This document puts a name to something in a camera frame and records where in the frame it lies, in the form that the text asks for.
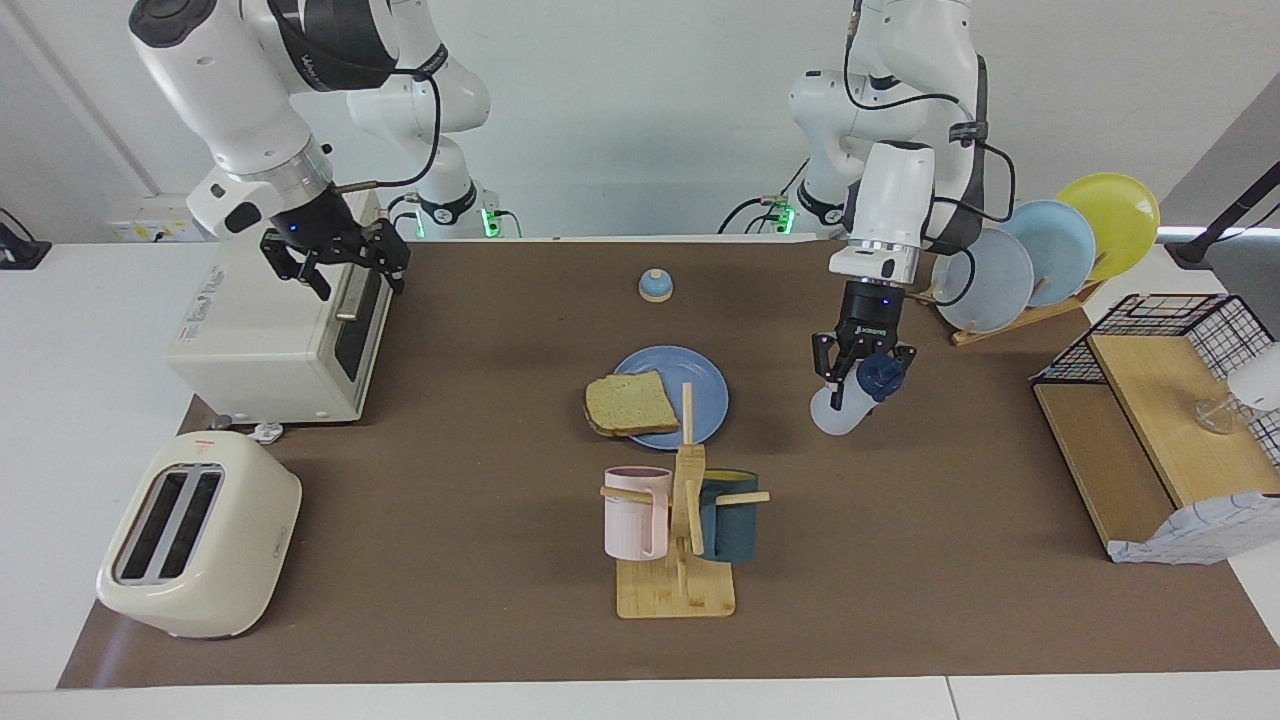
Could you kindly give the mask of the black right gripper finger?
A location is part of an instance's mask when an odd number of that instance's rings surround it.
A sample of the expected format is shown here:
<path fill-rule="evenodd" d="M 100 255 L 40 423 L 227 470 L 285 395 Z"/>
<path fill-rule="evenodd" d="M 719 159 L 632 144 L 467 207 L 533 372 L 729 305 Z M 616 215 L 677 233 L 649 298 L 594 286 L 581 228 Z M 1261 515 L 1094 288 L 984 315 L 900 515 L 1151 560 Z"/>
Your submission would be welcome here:
<path fill-rule="evenodd" d="M 385 218 L 378 218 L 360 229 L 360 254 L 365 266 L 378 272 L 392 293 L 403 293 L 404 272 L 410 264 L 411 250 L 396 224 Z"/>
<path fill-rule="evenodd" d="M 311 258 L 306 263 L 301 263 L 294 258 L 285 242 L 279 238 L 262 238 L 261 252 L 271 272 L 280 281 L 297 281 L 311 288 L 321 301 L 330 299 L 332 287 L 324 275 L 315 269 Z"/>

